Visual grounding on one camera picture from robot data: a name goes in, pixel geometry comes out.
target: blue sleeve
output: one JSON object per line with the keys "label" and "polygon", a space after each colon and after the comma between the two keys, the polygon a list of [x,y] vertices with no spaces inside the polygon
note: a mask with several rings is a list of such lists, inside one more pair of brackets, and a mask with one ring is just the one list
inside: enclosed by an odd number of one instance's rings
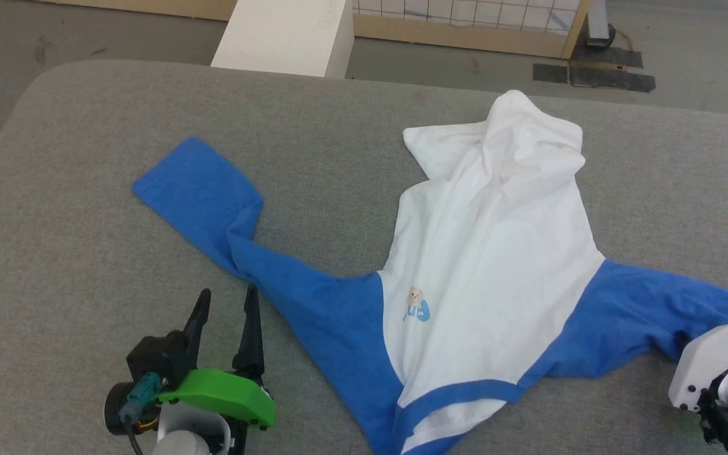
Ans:
{"label": "blue sleeve", "polygon": [[252,242],[263,198],[196,138],[138,179],[133,192],[210,259],[257,285],[364,429],[373,451],[386,453],[403,385],[384,344],[379,275],[339,279]]}
{"label": "blue sleeve", "polygon": [[728,324],[728,291],[691,277],[606,260],[521,382],[598,377],[653,348],[678,361],[678,337]]}

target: blue connector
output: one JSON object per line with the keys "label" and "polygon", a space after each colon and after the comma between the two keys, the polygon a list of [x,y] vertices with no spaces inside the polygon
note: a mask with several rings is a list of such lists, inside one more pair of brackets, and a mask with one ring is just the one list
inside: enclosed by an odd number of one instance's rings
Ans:
{"label": "blue connector", "polygon": [[119,420],[133,425],[142,416],[145,408],[162,391],[162,380],[156,373],[145,373],[126,398],[125,404],[119,409]]}

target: cable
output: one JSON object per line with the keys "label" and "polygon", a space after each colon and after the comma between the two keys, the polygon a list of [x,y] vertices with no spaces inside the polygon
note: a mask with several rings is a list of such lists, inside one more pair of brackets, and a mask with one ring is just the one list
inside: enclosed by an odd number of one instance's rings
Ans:
{"label": "cable", "polygon": [[125,434],[128,435],[128,440],[131,441],[131,447],[133,447],[133,452],[136,455],[144,455],[142,453],[142,447],[139,447],[136,435],[133,434],[133,427],[129,422],[129,418],[124,418],[124,420],[122,421],[122,426],[124,426],[125,428]]}
{"label": "cable", "polygon": [[148,423],[142,423],[140,421],[137,421],[136,427],[138,427],[140,433],[142,433],[142,432],[147,431],[148,429],[152,428],[154,426],[154,424],[156,424],[158,421],[159,421],[159,417],[157,415],[156,418],[154,418],[153,420],[151,420]]}

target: t-shirt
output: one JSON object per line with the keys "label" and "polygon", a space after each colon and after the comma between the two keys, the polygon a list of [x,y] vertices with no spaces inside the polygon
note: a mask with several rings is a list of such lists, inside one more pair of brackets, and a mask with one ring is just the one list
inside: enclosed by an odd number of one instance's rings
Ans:
{"label": "t-shirt", "polygon": [[582,135],[515,90],[480,123],[408,128],[428,179],[401,195],[384,268],[360,277],[252,242],[263,198],[196,138],[133,191],[257,285],[373,452],[439,454],[544,375],[596,377],[651,348],[678,360],[677,334],[728,323],[728,291],[597,250]]}

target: black tape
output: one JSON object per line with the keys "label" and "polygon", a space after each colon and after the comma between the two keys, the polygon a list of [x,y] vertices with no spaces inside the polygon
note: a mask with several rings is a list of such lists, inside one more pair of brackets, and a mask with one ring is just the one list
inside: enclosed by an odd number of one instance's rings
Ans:
{"label": "black tape", "polygon": [[624,64],[632,68],[644,68],[642,66],[642,52],[621,48],[596,49],[589,46],[578,46],[574,48],[570,60]]}
{"label": "black tape", "polygon": [[656,78],[653,76],[592,68],[580,66],[580,64],[569,65],[569,81],[577,87],[620,88],[643,93],[648,93],[656,88]]}

